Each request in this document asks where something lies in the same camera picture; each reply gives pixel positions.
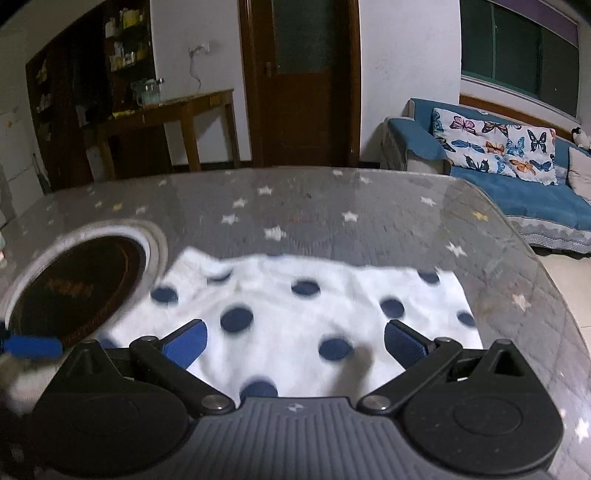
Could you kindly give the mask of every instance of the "butterfly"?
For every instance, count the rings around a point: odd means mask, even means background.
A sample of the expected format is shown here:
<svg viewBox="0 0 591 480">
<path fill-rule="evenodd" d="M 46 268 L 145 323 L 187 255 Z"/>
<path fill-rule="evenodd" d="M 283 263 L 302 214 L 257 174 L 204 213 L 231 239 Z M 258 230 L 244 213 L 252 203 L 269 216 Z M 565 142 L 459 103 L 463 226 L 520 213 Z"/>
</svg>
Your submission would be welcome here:
<svg viewBox="0 0 591 480">
<path fill-rule="evenodd" d="M 443 132 L 443 124 L 441 123 L 441 115 L 439 112 L 433 111 L 433 132 Z"/>
<path fill-rule="evenodd" d="M 437 141 L 441 144 L 441 146 L 445 150 L 447 150 L 448 152 L 454 152 L 455 153 L 456 150 L 454 148 L 452 148 L 452 146 L 449 143 L 447 143 L 447 140 L 445 138 L 443 138 L 443 137 L 437 137 Z"/>
<path fill-rule="evenodd" d="M 454 140 L 452 142 L 452 145 L 457 148 L 471 148 L 472 150 L 477 151 L 478 153 L 486 153 L 484 151 L 484 148 L 482 148 L 480 145 L 476 145 L 470 142 L 464 142 L 463 140 Z"/>
<path fill-rule="evenodd" d="M 487 140 L 485 146 L 486 153 L 500 153 L 501 155 L 505 155 L 505 146 L 502 143 L 495 145 Z"/>
<path fill-rule="evenodd" d="M 505 171 L 505 167 L 507 166 L 507 164 L 504 162 L 504 160 L 499 155 L 495 155 L 495 158 L 496 158 L 496 172 L 497 172 L 497 174 L 501 174 Z"/>
<path fill-rule="evenodd" d="M 542 132 L 540 134 L 540 138 L 536 138 L 534 133 L 528 129 L 527 134 L 530 136 L 531 140 L 531 151 L 535 152 L 536 148 L 540 148 L 540 150 L 546 153 L 546 132 Z"/>
<path fill-rule="evenodd" d="M 472 120 L 464 120 L 461 116 L 454 116 L 453 122 L 449 126 L 449 128 L 453 128 L 454 130 L 465 130 L 466 132 L 470 132 L 472 135 L 476 135 L 476 130 L 474 129 L 476 125 Z"/>
<path fill-rule="evenodd" d="M 538 170 L 550 171 L 552 169 L 552 162 L 547 161 L 542 164 L 537 163 L 535 160 L 530 160 L 530 163 Z"/>
<path fill-rule="evenodd" d="M 466 157 L 466 163 L 468 164 L 468 167 L 470 167 L 472 170 L 489 171 L 491 169 L 488 164 L 488 160 L 482 160 L 480 167 L 478 167 L 474 163 L 474 160 L 472 160 L 470 157 L 468 157 L 468 155 L 464 155 L 464 156 Z"/>
<path fill-rule="evenodd" d="M 484 127 L 482 127 L 482 133 L 487 134 L 488 132 L 492 132 L 494 129 L 497 129 L 506 137 L 509 136 L 509 130 L 507 129 L 507 126 L 503 124 L 498 124 L 496 122 L 484 122 Z"/>
<path fill-rule="evenodd" d="M 511 165 L 514 165 L 515 168 L 517 168 L 517 170 L 519 170 L 521 173 L 532 172 L 535 175 L 534 167 L 532 167 L 529 163 L 514 160 L 513 158 L 510 159 L 510 162 Z"/>
<path fill-rule="evenodd" d="M 509 155 L 517 155 L 518 157 L 523 157 L 525 153 L 523 152 L 523 148 L 525 147 L 525 137 L 521 137 L 517 144 L 514 144 L 510 138 L 507 139 L 507 153 Z"/>
</svg>

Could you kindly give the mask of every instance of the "yellow star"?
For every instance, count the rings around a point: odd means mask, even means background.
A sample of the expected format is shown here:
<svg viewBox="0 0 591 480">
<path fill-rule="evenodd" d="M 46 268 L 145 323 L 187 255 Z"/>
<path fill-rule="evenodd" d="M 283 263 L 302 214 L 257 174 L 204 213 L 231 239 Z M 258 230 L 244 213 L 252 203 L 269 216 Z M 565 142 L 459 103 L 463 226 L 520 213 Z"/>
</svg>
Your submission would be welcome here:
<svg viewBox="0 0 591 480">
<path fill-rule="evenodd" d="M 474 215 L 479 220 L 482 220 L 484 222 L 488 222 L 488 215 L 484 215 L 483 213 L 475 212 L 475 211 L 472 212 L 472 215 Z"/>
</svg>

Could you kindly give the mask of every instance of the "door frame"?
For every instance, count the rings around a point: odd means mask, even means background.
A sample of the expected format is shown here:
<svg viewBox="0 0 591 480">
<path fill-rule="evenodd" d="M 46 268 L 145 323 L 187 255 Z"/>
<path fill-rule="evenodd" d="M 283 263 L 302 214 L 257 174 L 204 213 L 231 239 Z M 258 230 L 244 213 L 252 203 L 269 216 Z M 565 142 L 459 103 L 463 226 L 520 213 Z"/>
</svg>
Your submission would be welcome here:
<svg viewBox="0 0 591 480">
<path fill-rule="evenodd" d="M 255 41 L 252 18 L 252 2 L 256 0 L 238 0 L 240 16 L 240 39 L 242 47 L 242 67 L 246 88 L 246 111 L 251 141 L 252 164 L 265 167 L 262 153 L 261 109 L 256 80 Z M 359 28 L 359 0 L 348 0 L 349 7 L 349 45 L 350 45 L 350 124 L 349 154 L 347 165 L 357 168 L 359 165 L 359 147 L 361 143 L 361 32 Z"/>
</svg>

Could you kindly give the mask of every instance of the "metal screw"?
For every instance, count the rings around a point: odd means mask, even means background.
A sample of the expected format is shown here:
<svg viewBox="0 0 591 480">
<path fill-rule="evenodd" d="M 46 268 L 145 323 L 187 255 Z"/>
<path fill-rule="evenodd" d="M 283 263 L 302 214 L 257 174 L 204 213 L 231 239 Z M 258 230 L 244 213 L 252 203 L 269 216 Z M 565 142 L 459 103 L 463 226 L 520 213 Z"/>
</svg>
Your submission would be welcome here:
<svg viewBox="0 0 591 480">
<path fill-rule="evenodd" d="M 392 402 L 382 395 L 368 395 L 363 400 L 363 406 L 373 411 L 386 410 Z"/>
<path fill-rule="evenodd" d="M 222 395 L 207 395 L 201 400 L 201 405 L 208 410 L 223 410 L 229 404 L 230 401 Z"/>
</svg>

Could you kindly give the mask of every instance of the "wooden desk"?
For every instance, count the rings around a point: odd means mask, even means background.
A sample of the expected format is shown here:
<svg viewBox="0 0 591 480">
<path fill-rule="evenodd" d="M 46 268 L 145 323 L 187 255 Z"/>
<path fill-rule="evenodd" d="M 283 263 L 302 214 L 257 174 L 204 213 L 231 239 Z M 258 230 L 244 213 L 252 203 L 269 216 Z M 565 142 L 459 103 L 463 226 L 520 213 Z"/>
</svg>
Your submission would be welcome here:
<svg viewBox="0 0 591 480">
<path fill-rule="evenodd" d="M 105 166 L 105 174 L 108 180 L 115 180 L 115 165 L 111 156 L 108 139 L 113 135 L 123 134 L 131 130 L 153 127 L 168 122 L 181 122 L 183 141 L 190 171 L 200 171 L 199 152 L 197 151 L 197 138 L 193 127 L 193 117 L 209 110 L 224 106 L 228 133 L 232 146 L 232 160 L 234 168 L 240 168 L 240 155 L 238 153 L 238 135 L 236 133 L 236 118 L 234 116 L 234 101 L 232 92 L 234 89 L 220 90 L 218 92 L 200 93 L 188 97 L 175 98 L 158 105 L 142 108 L 127 116 L 107 120 L 97 128 L 97 141 L 100 155 Z"/>
</svg>

